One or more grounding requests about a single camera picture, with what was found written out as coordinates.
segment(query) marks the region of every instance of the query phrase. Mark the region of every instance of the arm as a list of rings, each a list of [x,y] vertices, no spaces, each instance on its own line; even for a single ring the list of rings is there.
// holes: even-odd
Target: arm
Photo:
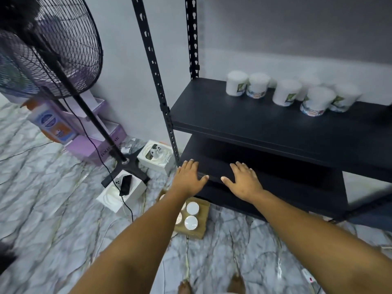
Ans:
[[[198,180],[197,167],[185,161],[164,198],[113,240],[70,294],[150,293],[182,206],[208,180]]]
[[[230,164],[236,182],[222,181],[252,203],[327,293],[392,293],[392,261],[344,231],[263,190],[245,164]]]

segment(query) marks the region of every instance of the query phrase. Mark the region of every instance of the shelving unit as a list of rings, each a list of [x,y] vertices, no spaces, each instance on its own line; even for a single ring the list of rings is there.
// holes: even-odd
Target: shelving unit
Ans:
[[[209,182],[197,197],[264,219],[220,181],[234,179],[229,163],[251,166],[262,185],[286,202],[339,222],[392,201],[392,194],[350,208],[342,171],[392,182],[391,107],[357,102],[346,113],[311,118],[299,103],[280,107],[273,90],[263,99],[231,97],[225,82],[199,78],[196,0],[185,0],[191,81],[169,109],[143,0],[132,0],[177,165],[199,161]],[[179,156],[174,132],[192,134]]]

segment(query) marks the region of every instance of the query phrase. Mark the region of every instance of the foot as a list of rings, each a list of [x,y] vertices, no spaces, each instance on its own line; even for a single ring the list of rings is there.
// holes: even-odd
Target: foot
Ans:
[[[242,276],[235,273],[231,278],[227,291],[229,293],[245,294],[245,283]]]
[[[188,281],[182,281],[178,287],[178,294],[192,294],[192,288]]]

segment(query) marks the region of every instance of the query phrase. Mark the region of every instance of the shelf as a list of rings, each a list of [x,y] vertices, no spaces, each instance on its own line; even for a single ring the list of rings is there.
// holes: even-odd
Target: shelf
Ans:
[[[243,148],[193,134],[181,160],[199,161],[199,175],[209,183],[198,197],[255,217],[262,217],[251,205],[235,197],[220,180],[234,181],[229,163],[241,161],[252,167],[263,187],[305,211],[335,217],[349,209],[341,171],[291,158]]]
[[[170,110],[175,130],[392,182],[392,111],[356,102],[312,118],[263,99],[232,97],[224,81],[190,81]]]

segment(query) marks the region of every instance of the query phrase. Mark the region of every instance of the right forearm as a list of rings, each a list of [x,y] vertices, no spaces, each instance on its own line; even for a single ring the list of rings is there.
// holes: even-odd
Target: right forearm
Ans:
[[[270,192],[264,190],[252,203],[325,290],[361,293],[370,269],[382,275],[392,273],[390,261],[365,242]],[[352,283],[359,277],[360,288],[354,289]]]

